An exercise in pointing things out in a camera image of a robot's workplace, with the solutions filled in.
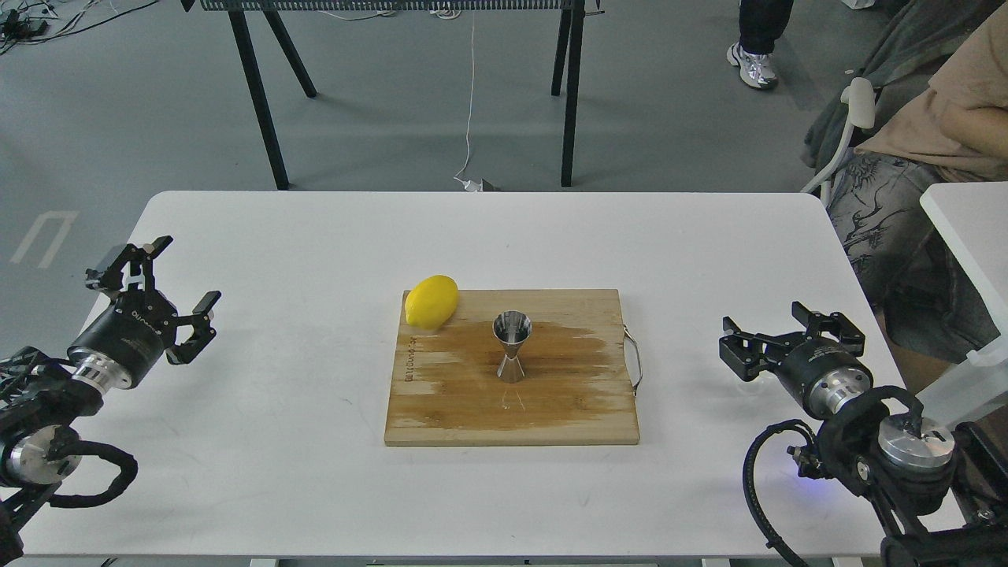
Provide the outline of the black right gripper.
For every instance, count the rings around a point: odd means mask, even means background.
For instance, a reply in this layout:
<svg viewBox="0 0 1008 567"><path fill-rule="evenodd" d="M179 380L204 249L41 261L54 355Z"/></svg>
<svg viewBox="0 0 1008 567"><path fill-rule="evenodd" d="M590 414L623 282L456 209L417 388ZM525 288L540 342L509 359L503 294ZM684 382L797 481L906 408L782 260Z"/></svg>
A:
<svg viewBox="0 0 1008 567"><path fill-rule="evenodd" d="M791 315L802 324L803 332L754 334L724 317L724 336L717 341L719 355L745 383L756 380L763 371L776 374L784 390L807 415L826 421L847 402L874 387L870 371L857 359L864 354L866 339L840 312L820 313L792 302ZM822 337L824 333L838 342Z"/></svg>

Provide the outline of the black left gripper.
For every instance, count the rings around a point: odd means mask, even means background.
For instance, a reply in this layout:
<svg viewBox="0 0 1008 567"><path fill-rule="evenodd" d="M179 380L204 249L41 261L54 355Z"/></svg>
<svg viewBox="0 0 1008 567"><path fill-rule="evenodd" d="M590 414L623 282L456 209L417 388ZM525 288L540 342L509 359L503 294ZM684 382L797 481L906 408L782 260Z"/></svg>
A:
<svg viewBox="0 0 1008 567"><path fill-rule="evenodd" d="M165 235L151 244L127 244L112 249L103 265L86 270L85 286L107 295L112 305L69 348L72 378L99 391L132 390L164 352L170 364L188 364L216 337L211 320L220 291L208 291L191 315L180 317L156 290L154 259L172 242ZM192 327L192 333L176 345L179 326Z"/></svg>

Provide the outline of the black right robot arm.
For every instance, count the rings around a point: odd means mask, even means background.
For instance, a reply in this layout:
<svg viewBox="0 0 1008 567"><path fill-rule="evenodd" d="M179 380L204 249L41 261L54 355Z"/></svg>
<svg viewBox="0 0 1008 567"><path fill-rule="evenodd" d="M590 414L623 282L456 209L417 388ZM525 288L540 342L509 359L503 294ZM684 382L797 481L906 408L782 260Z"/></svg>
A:
<svg viewBox="0 0 1008 567"><path fill-rule="evenodd" d="M801 477L835 478L866 498L885 532L886 566L1004 566L1006 459L973 423L948 428L923 415L921 401L896 385L875 385L860 362L865 338L843 313L791 305L800 332L745 332L724 318L721 360L741 380L770 371L810 417L771 424L757 435L743 463L747 506L767 547L793 566L804 565L772 528L756 493L759 450L792 431L804 444L788 452Z"/></svg>

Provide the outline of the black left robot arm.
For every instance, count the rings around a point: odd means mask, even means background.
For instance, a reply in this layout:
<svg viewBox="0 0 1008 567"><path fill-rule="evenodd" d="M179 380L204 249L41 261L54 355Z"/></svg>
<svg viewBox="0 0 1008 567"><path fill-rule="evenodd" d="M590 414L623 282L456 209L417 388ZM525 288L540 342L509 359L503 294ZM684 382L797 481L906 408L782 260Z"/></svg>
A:
<svg viewBox="0 0 1008 567"><path fill-rule="evenodd" d="M103 506L137 477L132 455L83 440L73 421L95 415L113 388L137 387L159 358L187 364L215 338L211 319L219 291L206 293L181 316L156 288L154 261L170 244L168 235L143 246L127 244L101 268L87 270L87 287L107 295L110 305L72 342L65 358L26 346L2 359L1 482L13 489L2 500L3 565L22 556L20 531L41 506ZM65 478L85 456L101 458L119 473L96 495L59 495Z"/></svg>

